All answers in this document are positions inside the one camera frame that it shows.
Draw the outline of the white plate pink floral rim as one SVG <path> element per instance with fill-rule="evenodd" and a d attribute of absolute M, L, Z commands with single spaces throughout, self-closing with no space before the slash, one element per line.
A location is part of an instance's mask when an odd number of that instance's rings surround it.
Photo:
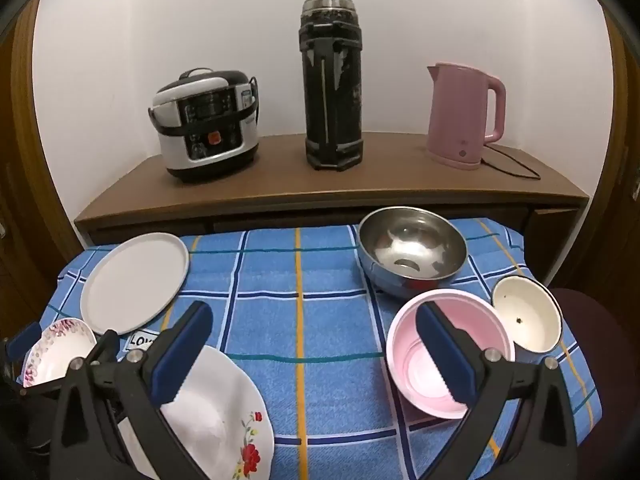
<path fill-rule="evenodd" d="M 23 386 L 33 387 L 64 377 L 68 364 L 88 356 L 96 336 L 79 318 L 60 318 L 49 325 L 25 360 Z"/>

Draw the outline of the pink plastic bowl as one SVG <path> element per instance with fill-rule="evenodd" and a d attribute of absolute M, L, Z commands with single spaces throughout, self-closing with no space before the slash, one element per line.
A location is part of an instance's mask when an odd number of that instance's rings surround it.
<path fill-rule="evenodd" d="M 462 419 L 468 407 L 458 401 L 472 398 L 480 386 L 472 368 L 454 348 L 454 340 L 434 316 L 422 312 L 436 304 L 449 324 L 464 330 L 480 350 L 494 348 L 515 359 L 514 342 L 497 311 L 470 292 L 452 288 L 434 289 L 407 301 L 390 324 L 386 360 L 393 381 L 402 395 L 418 410 L 443 419 Z"/>

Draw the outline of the small white enamel bowl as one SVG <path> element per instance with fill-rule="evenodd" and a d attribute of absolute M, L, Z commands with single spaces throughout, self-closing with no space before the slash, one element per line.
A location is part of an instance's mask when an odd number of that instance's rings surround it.
<path fill-rule="evenodd" d="M 527 276 L 500 278 L 492 290 L 491 303 L 522 356 L 538 360 L 559 344 L 563 313 L 543 284 Z"/>

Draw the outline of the white plate red flowers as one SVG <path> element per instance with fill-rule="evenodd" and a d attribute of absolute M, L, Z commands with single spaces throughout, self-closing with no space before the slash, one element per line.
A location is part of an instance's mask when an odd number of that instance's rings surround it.
<path fill-rule="evenodd" d="M 266 404 L 248 375 L 203 347 L 175 400 L 160 412 L 209 479 L 268 479 L 274 434 Z"/>

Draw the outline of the stainless steel mixing bowl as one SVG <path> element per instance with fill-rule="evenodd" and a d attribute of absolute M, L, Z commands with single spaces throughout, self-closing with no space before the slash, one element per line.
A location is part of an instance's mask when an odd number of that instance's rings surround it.
<path fill-rule="evenodd" d="M 447 219 L 409 206 L 367 214 L 357 228 L 363 273 L 383 292 L 410 299 L 453 278 L 466 263 L 468 243 Z"/>

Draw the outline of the white label on tablecloth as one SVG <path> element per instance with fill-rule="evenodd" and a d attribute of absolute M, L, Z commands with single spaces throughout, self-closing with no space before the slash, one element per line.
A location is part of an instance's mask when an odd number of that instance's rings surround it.
<path fill-rule="evenodd" d="M 151 344 L 157 340 L 158 336 L 160 336 L 160 333 L 154 332 L 154 330 L 136 330 L 128 336 L 125 351 L 129 352 L 136 349 L 146 351 L 151 347 Z"/>

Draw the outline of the flat white round plate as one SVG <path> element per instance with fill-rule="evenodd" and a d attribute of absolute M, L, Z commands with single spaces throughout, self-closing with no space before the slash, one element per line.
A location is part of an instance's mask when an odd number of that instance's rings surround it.
<path fill-rule="evenodd" d="M 97 334 L 128 334 L 156 318 L 175 298 L 190 266 L 179 237 L 149 233 L 127 240 L 94 267 L 80 297 L 80 313 Z"/>

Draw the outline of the brown wooden door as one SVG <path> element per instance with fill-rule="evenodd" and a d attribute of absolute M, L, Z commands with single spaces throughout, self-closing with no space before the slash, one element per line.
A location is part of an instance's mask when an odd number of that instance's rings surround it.
<path fill-rule="evenodd" d="M 1 40 L 1 335 L 38 321 L 58 272 L 82 252 L 56 192 L 35 110 L 32 58 L 40 0 Z"/>

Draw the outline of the brown wooden sideboard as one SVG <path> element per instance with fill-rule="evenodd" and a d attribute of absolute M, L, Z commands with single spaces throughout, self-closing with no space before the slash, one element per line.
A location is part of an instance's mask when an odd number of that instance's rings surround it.
<path fill-rule="evenodd" d="M 415 206 L 447 219 L 489 218 L 525 238 L 525 261 L 544 278 L 588 196 L 559 172 L 514 148 L 488 150 L 461 170 L 427 155 L 423 136 L 368 133 L 361 164 L 314 170 L 302 136 L 267 136 L 250 165 L 219 180 L 184 184 L 151 157 L 75 220 L 93 244 L 154 231 L 196 235 L 358 223 L 386 206 Z"/>

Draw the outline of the white black rice cooker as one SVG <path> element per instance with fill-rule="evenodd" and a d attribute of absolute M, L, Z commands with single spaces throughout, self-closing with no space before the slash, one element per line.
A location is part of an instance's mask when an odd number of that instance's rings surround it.
<path fill-rule="evenodd" d="M 168 174 L 182 182 L 232 174 L 258 150 L 258 81 L 239 70 L 187 70 L 155 93 L 148 115 Z"/>

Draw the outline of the pink electric kettle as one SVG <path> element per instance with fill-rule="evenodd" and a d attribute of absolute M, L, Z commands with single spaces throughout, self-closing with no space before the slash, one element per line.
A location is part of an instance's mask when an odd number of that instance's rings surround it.
<path fill-rule="evenodd" d="M 441 164 L 475 170 L 484 146 L 503 137 L 506 87 L 470 66 L 436 63 L 427 70 L 434 84 L 427 153 Z"/>

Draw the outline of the tall black thermos flask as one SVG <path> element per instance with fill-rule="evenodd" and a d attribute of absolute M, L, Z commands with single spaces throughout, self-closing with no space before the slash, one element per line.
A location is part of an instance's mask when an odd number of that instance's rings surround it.
<path fill-rule="evenodd" d="M 362 32 L 352 0 L 306 0 L 298 31 L 306 157 L 315 170 L 344 171 L 363 156 Z"/>

